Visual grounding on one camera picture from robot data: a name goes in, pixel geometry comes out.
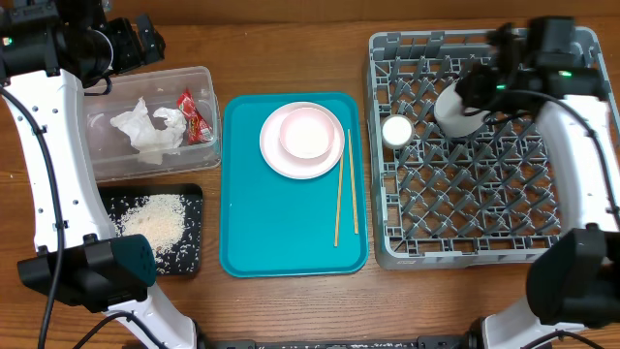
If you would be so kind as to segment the grey bowl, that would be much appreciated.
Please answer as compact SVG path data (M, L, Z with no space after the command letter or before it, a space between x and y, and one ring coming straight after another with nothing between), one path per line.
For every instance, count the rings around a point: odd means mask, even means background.
M463 109L456 86L456 82L447 86L434 104L436 123L447 138L463 138L474 133L483 125L486 115L486 111L476 111L475 108Z

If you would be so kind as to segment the white tissue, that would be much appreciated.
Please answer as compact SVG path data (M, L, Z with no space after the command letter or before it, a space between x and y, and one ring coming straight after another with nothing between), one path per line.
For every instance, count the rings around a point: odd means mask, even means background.
M165 129L156 129L148 114L142 97L132 111L125 111L113 117L109 123L130 139L131 146L139 152L143 163L161 165L163 150L178 148L187 129L185 116L179 109L161 107L153 116L164 120Z

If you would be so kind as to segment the red snack wrapper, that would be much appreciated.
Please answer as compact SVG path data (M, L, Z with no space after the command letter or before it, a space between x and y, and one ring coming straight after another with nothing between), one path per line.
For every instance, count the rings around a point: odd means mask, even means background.
M185 89L177 100L177 107L187 121L188 144L208 143L213 140L212 127L198 111L189 89Z

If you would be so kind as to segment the white cup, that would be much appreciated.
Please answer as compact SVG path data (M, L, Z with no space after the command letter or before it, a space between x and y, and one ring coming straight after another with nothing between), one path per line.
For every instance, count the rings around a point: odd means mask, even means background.
M411 120L402 114L392 114L381 123L382 141L385 147L400 149L414 137L415 128Z

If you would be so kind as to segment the pink round plate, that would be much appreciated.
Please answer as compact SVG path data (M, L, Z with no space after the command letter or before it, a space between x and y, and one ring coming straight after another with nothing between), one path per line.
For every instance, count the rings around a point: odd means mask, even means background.
M280 144L280 127L284 118L295 109L315 108L325 112L331 119L335 137L331 149L314 159L299 159L289 154ZM345 135L343 126L335 114L327 108L311 102L294 102L274 111L264 122L260 133L260 150L267 165L279 175L292 179L311 179L326 174L343 154Z

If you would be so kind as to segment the pink shallow bowl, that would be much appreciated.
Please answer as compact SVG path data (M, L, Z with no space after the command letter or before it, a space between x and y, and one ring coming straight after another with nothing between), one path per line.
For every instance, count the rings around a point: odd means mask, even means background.
M335 137L329 116L315 108L299 108L290 112L280 127L279 140L293 157L314 159L327 153Z

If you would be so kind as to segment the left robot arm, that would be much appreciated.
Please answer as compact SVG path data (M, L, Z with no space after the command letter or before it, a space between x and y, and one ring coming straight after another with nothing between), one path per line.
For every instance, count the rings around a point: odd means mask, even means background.
M95 84L160 61L147 15L107 19L99 1L17 1L1 13L1 93L20 137L35 209L36 254L21 282L49 303L118 321L149 348L203 348L199 325L156 281L145 237L121 237L89 156L83 101Z

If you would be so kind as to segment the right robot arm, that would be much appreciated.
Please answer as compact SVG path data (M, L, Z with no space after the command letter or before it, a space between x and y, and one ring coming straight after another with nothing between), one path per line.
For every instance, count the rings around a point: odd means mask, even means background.
M504 24L486 39L496 61L451 87L442 128L458 138L530 115L553 168L562 236L530 267L524 298L483 319L472 343L539 348L619 319L619 169L608 95L599 71L576 64L569 17L532 19L524 36Z

